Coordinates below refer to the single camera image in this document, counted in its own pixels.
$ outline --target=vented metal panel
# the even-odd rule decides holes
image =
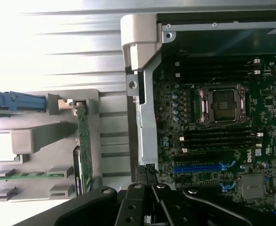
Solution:
[[[0,90],[98,89],[105,185],[130,182],[121,17],[244,8],[276,0],[0,0]]]

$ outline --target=motherboard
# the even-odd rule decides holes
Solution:
[[[276,214],[276,56],[163,60],[153,92],[161,182]]]

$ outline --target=black ram slot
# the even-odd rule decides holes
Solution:
[[[184,139],[210,139],[210,138],[220,138],[220,137],[246,137],[246,136],[252,136],[255,137],[256,133],[250,133],[250,132],[229,132],[229,133],[211,133],[211,134],[188,134],[184,135]]]
[[[183,60],[178,60],[178,62],[187,65],[252,65],[260,64],[254,63],[258,59],[256,57],[195,57],[195,58],[185,58]]]
[[[198,144],[222,144],[222,143],[241,143],[241,142],[254,142],[258,143],[256,137],[229,137],[229,138],[210,138],[210,139],[188,139],[181,141],[183,145],[198,145]]]
[[[176,70],[177,73],[188,73],[188,74],[214,74],[214,73],[234,73],[234,74],[252,74],[256,70],[255,67],[247,68],[219,68],[219,67],[180,67]]]
[[[252,64],[252,63],[245,63],[245,64],[223,64],[223,63],[216,63],[216,64],[207,64],[207,63],[203,63],[203,62],[200,62],[200,64],[198,63],[190,63],[190,62],[187,62],[187,63],[182,63],[181,64],[181,69],[182,68],[186,68],[188,70],[209,70],[209,69],[212,69],[212,70],[222,70],[222,71],[225,71],[225,70],[260,70],[261,69],[261,64]]]
[[[211,133],[228,133],[228,132],[244,132],[249,131],[253,133],[257,133],[259,130],[257,127],[232,127],[232,128],[222,128],[222,129],[199,129],[199,130],[186,130],[183,131],[183,135],[188,134],[211,134]]]
[[[198,144],[198,145],[189,145],[183,146],[183,148],[187,148],[189,151],[203,151],[201,148],[211,148],[212,150],[224,150],[224,149],[245,149],[245,148],[255,148],[255,142],[241,142],[241,143],[220,143],[220,144]]]
[[[204,83],[204,82],[243,82],[248,80],[256,80],[260,74],[230,74],[220,76],[220,74],[181,74],[180,83]]]

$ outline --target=cpu socket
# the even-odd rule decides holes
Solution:
[[[198,89],[201,115],[197,123],[220,126],[246,121],[246,92],[247,88],[240,84],[207,86]]]

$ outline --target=blue pcie slot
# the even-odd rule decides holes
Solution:
[[[174,173],[194,173],[203,171],[220,171],[222,166],[220,164],[210,164],[210,165],[198,165],[198,166],[174,166]]]

